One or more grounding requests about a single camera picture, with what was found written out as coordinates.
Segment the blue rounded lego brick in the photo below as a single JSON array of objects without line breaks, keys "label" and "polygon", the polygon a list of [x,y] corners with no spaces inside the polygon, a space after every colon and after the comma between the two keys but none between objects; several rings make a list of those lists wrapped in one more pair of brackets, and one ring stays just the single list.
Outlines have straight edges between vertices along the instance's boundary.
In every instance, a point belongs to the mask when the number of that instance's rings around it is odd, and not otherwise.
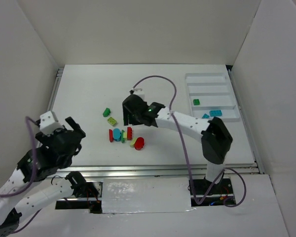
[{"label": "blue rounded lego brick", "polygon": [[117,142],[121,140],[121,130],[119,128],[115,128],[113,130],[113,139]]}]

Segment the pale yellow sloped lego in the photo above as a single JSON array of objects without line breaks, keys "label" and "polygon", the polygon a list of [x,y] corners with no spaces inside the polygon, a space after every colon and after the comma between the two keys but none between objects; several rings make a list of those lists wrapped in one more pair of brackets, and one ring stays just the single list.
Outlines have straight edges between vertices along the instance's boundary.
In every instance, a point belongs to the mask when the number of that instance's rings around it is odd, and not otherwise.
[{"label": "pale yellow sloped lego", "polygon": [[131,140],[131,142],[130,142],[130,147],[131,147],[131,148],[135,147],[135,143],[136,143],[137,139],[138,139],[138,138],[135,137],[135,138],[133,138],[133,139]]}]

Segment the red rounded lego brick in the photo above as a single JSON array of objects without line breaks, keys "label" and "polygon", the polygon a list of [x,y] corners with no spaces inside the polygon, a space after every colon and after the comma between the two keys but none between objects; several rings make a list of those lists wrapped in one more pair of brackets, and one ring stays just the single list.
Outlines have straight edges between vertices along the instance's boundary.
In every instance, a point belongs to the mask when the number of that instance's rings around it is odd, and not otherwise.
[{"label": "red rounded lego brick", "polygon": [[134,148],[139,151],[141,150],[143,147],[145,146],[145,140],[143,137],[138,137],[135,144],[134,144]]}]

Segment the red curved lego brick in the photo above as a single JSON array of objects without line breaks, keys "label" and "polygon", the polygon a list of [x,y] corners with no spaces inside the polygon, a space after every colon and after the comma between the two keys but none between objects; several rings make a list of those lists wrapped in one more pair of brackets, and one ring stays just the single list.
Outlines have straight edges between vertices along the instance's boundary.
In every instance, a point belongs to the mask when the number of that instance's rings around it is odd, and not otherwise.
[{"label": "red curved lego brick", "polygon": [[110,142],[113,142],[114,141],[114,138],[113,138],[113,130],[112,129],[109,129],[109,141]]}]

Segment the small green square lego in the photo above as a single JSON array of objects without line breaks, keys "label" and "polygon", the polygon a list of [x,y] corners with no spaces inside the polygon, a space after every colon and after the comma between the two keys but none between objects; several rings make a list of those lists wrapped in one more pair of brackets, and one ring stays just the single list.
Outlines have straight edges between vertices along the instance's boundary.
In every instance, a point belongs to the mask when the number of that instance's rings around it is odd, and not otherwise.
[{"label": "small green square lego", "polygon": [[200,105],[200,100],[199,99],[193,99],[193,105],[194,106],[199,106]]}]

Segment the small teal lego brick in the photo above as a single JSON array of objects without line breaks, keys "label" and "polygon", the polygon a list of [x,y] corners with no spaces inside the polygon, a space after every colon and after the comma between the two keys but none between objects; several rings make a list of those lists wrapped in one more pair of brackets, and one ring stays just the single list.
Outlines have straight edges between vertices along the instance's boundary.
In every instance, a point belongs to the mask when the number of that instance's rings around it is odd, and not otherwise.
[{"label": "small teal lego brick", "polygon": [[202,116],[202,118],[203,119],[208,119],[210,116],[208,115],[208,114],[204,114],[203,116]]}]

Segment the blue long lego brick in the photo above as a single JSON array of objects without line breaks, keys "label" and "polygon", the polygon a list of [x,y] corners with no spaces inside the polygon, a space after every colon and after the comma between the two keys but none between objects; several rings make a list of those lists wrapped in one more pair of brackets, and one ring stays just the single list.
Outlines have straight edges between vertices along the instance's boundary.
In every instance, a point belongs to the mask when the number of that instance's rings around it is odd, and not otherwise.
[{"label": "blue long lego brick", "polygon": [[222,117],[222,110],[210,110],[209,114],[211,117]]}]

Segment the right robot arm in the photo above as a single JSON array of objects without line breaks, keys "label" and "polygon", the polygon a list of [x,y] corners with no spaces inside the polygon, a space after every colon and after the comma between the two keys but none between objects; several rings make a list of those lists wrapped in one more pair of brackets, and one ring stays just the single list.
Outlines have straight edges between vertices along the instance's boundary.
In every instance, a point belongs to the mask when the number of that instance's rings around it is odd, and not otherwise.
[{"label": "right robot arm", "polygon": [[186,135],[201,143],[203,157],[207,160],[205,180],[218,184],[223,177],[224,160],[233,138],[224,122],[218,118],[195,118],[172,111],[163,104],[148,105],[140,96],[129,95],[122,102],[125,125],[145,125],[166,128]]}]

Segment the red long lego brick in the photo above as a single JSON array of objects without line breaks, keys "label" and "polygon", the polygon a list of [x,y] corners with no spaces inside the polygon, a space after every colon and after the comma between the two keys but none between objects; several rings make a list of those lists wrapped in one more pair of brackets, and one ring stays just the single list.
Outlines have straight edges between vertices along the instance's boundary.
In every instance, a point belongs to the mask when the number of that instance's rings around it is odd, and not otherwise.
[{"label": "red long lego brick", "polygon": [[131,127],[127,127],[127,140],[133,139],[133,129]]}]

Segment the lime green lego brick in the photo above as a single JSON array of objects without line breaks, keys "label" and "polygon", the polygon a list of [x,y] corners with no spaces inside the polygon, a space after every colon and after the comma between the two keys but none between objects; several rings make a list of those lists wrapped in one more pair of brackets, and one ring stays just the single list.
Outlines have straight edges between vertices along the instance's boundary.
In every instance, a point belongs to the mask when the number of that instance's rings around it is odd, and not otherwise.
[{"label": "lime green lego brick", "polygon": [[107,119],[107,122],[108,122],[111,126],[115,126],[115,125],[117,125],[117,120],[114,119],[113,117],[109,117],[109,118]]}]

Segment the green sloped lego brick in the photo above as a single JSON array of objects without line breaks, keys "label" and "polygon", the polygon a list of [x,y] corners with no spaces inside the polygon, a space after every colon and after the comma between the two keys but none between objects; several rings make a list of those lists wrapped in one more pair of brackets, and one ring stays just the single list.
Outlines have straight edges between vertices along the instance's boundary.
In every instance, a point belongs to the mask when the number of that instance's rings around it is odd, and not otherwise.
[{"label": "green sloped lego brick", "polygon": [[108,117],[111,114],[111,110],[110,108],[105,108],[104,112],[103,112],[103,117]]}]

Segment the green thin lego brick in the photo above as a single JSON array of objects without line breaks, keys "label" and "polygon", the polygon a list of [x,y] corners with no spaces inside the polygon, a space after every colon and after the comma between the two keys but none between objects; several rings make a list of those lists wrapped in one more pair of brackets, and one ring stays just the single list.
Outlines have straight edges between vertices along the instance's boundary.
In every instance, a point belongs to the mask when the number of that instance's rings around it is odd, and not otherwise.
[{"label": "green thin lego brick", "polygon": [[125,131],[122,130],[122,131],[121,131],[121,142],[122,142],[122,143],[125,142],[125,135],[126,135]]}]

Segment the white compartment tray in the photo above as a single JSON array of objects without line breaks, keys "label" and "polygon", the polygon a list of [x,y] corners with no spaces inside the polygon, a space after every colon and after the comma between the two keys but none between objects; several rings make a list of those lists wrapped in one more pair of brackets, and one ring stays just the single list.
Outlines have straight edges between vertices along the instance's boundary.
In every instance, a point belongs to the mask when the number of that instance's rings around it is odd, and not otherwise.
[{"label": "white compartment tray", "polygon": [[[222,110],[224,122],[238,122],[240,113],[229,77],[224,73],[189,73],[185,75],[191,114],[202,118],[210,110]],[[193,99],[200,105],[194,106]]]}]

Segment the white taped cover panel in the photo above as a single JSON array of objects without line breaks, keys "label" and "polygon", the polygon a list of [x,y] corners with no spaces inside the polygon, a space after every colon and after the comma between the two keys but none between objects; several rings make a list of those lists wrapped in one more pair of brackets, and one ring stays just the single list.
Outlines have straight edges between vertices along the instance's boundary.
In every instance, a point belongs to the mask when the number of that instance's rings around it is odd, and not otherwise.
[{"label": "white taped cover panel", "polygon": [[105,214],[176,213],[192,210],[188,179],[105,179],[102,212]]}]

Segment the aluminium front rail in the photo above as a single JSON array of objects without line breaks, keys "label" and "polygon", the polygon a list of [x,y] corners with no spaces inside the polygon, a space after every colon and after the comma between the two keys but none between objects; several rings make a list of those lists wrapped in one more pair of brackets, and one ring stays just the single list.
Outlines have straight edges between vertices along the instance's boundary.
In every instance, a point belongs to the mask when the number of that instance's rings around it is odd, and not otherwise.
[{"label": "aluminium front rail", "polygon": [[[206,173],[206,165],[192,165],[193,175],[202,176]],[[240,174],[260,174],[260,170],[254,165],[234,165]],[[66,169],[59,169],[57,177],[65,177],[70,172],[78,171],[85,178],[142,178],[142,177],[170,177],[188,176],[186,165],[153,165],[153,166],[72,166]]]}]

